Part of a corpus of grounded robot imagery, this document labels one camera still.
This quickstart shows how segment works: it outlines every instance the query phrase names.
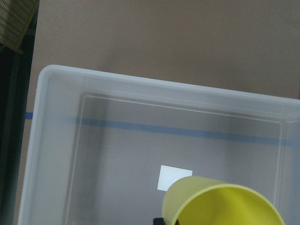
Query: blue stripe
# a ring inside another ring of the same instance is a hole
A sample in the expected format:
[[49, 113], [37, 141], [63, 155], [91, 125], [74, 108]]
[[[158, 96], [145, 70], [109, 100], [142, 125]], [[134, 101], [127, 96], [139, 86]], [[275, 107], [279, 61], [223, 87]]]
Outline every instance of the blue stripe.
[[[109, 120], [95, 120], [95, 119], [87, 119], [87, 118], [82, 118], [81, 124], [87, 126], [94, 126], [94, 127], [116, 128], [116, 129], [134, 130], [134, 131], [152, 132], [152, 133], [159, 133], [159, 134], [201, 137], [201, 138], [219, 139], [225, 141], [234, 141], [234, 142], [257, 143], [257, 144], [266, 144], [266, 145], [274, 145], [274, 146], [279, 145], [279, 139], [277, 138], [227, 134], [227, 133], [212, 132], [206, 130], [163, 127], [163, 126], [154, 126], [154, 125], [139, 124], [139, 123], [127, 123], [127, 122], [109, 121]], [[285, 141], [282, 144], [291, 145], [291, 143], [287, 141]]]
[[33, 112], [26, 112], [26, 114], [25, 114], [26, 120], [32, 120], [32, 117], [33, 117]]

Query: cup rim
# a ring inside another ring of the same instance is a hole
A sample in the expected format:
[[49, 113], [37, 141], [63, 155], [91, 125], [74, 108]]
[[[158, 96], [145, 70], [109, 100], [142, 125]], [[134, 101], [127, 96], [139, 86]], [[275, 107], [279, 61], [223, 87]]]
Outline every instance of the cup rim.
[[184, 208], [192, 201], [194, 200], [196, 197], [202, 195], [203, 193], [215, 190], [215, 189], [219, 189], [219, 188], [236, 188], [236, 189], [243, 189], [245, 191], [248, 191], [258, 197], [260, 197], [265, 203], [267, 203], [267, 205], [275, 212], [277, 218], [279, 219], [280, 223], [282, 225], [284, 225], [284, 221], [281, 218], [281, 215], [279, 214], [279, 212], [277, 211], [277, 209], [269, 202], [268, 199], [266, 199], [263, 195], [261, 195], [260, 193], [242, 186], [242, 185], [238, 185], [238, 184], [229, 184], [229, 183], [224, 183], [224, 184], [215, 184], [215, 185], [211, 185], [209, 187], [203, 188], [201, 190], [199, 190], [198, 192], [196, 192], [195, 194], [193, 194], [192, 196], [190, 196], [177, 210], [177, 212], [175, 213], [171, 225], [174, 225], [177, 221], [177, 218], [179, 217], [180, 213], [184, 210]]

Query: yellow plastic cup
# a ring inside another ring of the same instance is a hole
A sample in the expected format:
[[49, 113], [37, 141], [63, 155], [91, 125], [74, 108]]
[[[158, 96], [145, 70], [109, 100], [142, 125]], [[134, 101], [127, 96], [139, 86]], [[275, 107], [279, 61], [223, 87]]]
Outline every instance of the yellow plastic cup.
[[165, 194], [166, 225], [284, 225], [275, 207], [247, 187], [204, 177], [176, 181]]

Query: brown cardboard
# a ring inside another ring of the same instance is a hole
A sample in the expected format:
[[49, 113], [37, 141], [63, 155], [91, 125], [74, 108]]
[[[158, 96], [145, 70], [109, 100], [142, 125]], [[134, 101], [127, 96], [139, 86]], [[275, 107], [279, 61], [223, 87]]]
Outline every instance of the brown cardboard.
[[299, 10], [296, 0], [41, 0], [27, 111], [50, 64], [298, 98]]

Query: black object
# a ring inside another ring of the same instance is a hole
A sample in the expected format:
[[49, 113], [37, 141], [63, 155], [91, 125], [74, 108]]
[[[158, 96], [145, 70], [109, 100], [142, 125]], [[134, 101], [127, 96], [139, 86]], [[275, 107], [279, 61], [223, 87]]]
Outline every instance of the black object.
[[0, 46], [0, 225], [12, 225], [15, 215], [33, 46], [28, 35], [22, 55]]
[[154, 218], [153, 225], [165, 225], [164, 218]]

